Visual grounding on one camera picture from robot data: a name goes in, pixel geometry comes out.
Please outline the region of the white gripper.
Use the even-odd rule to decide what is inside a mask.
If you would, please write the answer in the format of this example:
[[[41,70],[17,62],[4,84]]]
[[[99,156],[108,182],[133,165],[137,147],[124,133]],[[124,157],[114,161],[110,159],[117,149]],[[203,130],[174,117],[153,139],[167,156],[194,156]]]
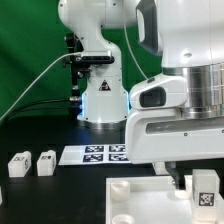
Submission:
[[[134,164],[166,162],[177,190],[185,190],[184,174],[172,161],[224,158],[224,118],[186,119],[186,79],[159,74],[130,91],[126,123],[127,158]]]

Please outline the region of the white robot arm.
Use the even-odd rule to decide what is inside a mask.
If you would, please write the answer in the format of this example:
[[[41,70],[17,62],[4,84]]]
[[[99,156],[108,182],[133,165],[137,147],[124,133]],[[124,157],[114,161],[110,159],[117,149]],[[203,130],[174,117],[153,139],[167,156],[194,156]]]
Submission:
[[[134,164],[224,158],[224,0],[60,0],[82,59],[107,47],[101,30],[136,24],[160,74],[130,91],[126,123]]]

